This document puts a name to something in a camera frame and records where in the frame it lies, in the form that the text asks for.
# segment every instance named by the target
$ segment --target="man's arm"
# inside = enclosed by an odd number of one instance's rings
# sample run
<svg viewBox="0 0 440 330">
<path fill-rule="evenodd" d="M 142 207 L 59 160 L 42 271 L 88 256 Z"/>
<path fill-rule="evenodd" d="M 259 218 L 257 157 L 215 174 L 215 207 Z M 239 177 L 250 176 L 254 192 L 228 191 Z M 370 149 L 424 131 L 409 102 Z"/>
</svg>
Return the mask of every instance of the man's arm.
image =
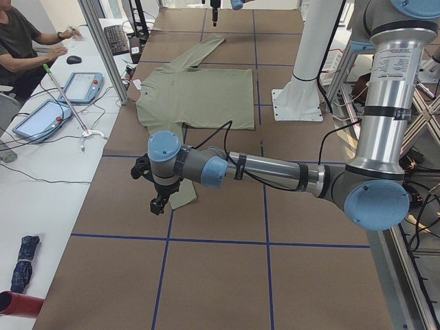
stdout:
<svg viewBox="0 0 440 330">
<path fill-rule="evenodd" d="M 65 47 L 53 47 L 49 54 L 34 58 L 13 58 L 10 54 L 0 55 L 0 65 L 12 73 L 35 69 L 43 64 L 55 61 L 67 53 Z"/>
<path fill-rule="evenodd" d="M 41 33 L 34 40 L 40 45 L 55 45 L 65 39 L 69 39 L 73 36 L 80 36 L 81 33 L 77 29 L 67 29 L 64 32 L 59 33 Z"/>
</svg>

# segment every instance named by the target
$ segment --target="red tube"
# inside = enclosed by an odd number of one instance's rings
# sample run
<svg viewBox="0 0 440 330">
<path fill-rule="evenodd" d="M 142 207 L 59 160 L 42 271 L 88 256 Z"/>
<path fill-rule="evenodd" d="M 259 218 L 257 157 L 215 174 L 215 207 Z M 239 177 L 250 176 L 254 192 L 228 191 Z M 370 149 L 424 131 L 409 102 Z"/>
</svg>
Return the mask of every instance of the red tube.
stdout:
<svg viewBox="0 0 440 330">
<path fill-rule="evenodd" d="M 0 314 L 22 318 L 38 318 L 44 299 L 11 291 L 0 293 Z"/>
</svg>

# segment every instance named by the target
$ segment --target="brown mat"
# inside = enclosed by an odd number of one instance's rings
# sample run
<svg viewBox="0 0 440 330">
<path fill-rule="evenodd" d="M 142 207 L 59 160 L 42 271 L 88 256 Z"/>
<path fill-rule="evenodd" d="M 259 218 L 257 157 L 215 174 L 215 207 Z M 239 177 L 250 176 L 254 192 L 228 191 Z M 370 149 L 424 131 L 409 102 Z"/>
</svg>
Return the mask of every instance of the brown mat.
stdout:
<svg viewBox="0 0 440 330">
<path fill-rule="evenodd" d="M 295 10 L 221 10 L 217 29 L 209 10 L 161 10 L 135 78 L 223 32 L 200 67 L 251 68 L 255 96 L 255 131 L 231 131 L 228 149 L 313 163 L 331 117 L 275 122 L 270 106 L 302 28 Z M 212 132 L 188 128 L 186 142 Z M 195 203 L 156 217 L 153 185 L 130 177 L 147 138 L 134 104 L 123 107 L 34 329 L 392 329 L 365 233 L 342 211 L 227 179 L 195 184 Z M 222 147 L 223 132 L 207 145 Z M 343 161 L 336 135 L 322 160 Z"/>
</svg>

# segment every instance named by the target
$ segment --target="man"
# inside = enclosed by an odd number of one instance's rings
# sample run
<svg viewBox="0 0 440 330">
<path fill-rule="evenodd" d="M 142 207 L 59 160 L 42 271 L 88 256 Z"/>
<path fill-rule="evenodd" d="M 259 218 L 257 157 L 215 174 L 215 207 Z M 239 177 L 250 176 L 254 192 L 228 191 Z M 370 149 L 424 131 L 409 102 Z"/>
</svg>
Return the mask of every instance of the man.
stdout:
<svg viewBox="0 0 440 330">
<path fill-rule="evenodd" d="M 48 54 L 38 56 L 32 41 L 55 45 L 75 35 L 80 33 L 41 33 L 11 6 L 11 0 L 0 0 L 0 85 L 13 86 L 18 100 L 28 98 L 45 75 L 43 64 L 51 65 L 67 53 L 65 47 L 52 47 Z"/>
</svg>

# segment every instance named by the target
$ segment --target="man's hand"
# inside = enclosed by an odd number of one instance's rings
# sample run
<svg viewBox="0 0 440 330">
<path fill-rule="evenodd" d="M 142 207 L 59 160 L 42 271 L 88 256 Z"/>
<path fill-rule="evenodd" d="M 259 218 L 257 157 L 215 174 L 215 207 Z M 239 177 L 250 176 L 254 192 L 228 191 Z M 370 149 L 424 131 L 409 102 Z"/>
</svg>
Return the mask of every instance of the man's hand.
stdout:
<svg viewBox="0 0 440 330">
<path fill-rule="evenodd" d="M 80 36 L 81 33 L 77 27 L 69 26 L 64 32 L 60 33 L 60 37 L 63 39 L 69 39 L 73 36 Z"/>
<path fill-rule="evenodd" d="M 54 62 L 59 56 L 66 55 L 66 47 L 52 47 L 49 54 L 47 54 L 47 59 L 49 62 Z"/>
</svg>

